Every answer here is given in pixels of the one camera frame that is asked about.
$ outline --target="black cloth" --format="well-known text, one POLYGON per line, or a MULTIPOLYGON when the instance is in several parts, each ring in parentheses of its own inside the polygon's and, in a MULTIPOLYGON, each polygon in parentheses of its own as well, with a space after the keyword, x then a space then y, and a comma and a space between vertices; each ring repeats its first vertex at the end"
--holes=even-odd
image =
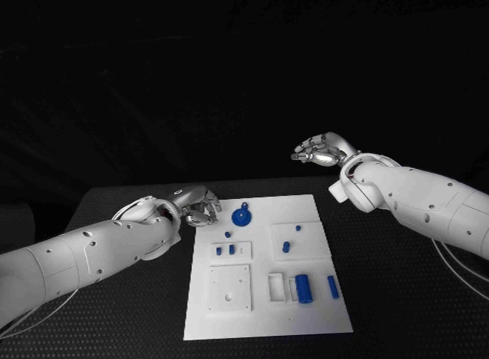
MULTIPOLYGON (((365 214, 349 201, 333 200, 327 186, 335 181, 336 176, 326 176, 205 185, 219 199, 313 194, 352 334, 182 341, 195 236, 183 224, 182 240, 168 253, 83 288, 40 326, 4 340, 0 359, 489 357, 489 302, 453 276, 430 239, 404 228, 388 211, 365 214)), ((67 230, 110 218, 145 195, 163 197, 183 185, 94 188, 67 230)), ((476 268, 473 256, 454 253, 476 268)), ((489 286, 466 278, 489 295, 489 286)), ((57 304, 45 305, 28 322, 57 304)))

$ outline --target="blue object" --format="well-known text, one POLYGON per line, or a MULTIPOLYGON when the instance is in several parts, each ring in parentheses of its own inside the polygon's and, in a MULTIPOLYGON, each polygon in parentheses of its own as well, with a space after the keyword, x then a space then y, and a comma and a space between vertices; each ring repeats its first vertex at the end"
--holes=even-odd
POLYGON ((283 251, 284 253, 289 252, 289 242, 284 242, 284 244, 281 245, 281 251, 283 251))
POLYGON ((251 220, 251 214, 247 210, 247 203, 242 202, 241 208, 234 210, 234 213, 231 214, 231 222, 235 226, 244 227, 251 220))
POLYGON ((339 294, 337 294, 336 282, 333 281, 333 276, 332 276, 332 275, 327 276, 327 286, 330 287, 332 297, 333 297, 335 299, 337 299, 337 298, 339 298, 339 294))
POLYGON ((297 303, 307 304, 312 303, 310 287, 306 274, 299 274, 294 277, 296 283, 296 294, 297 294, 297 303))

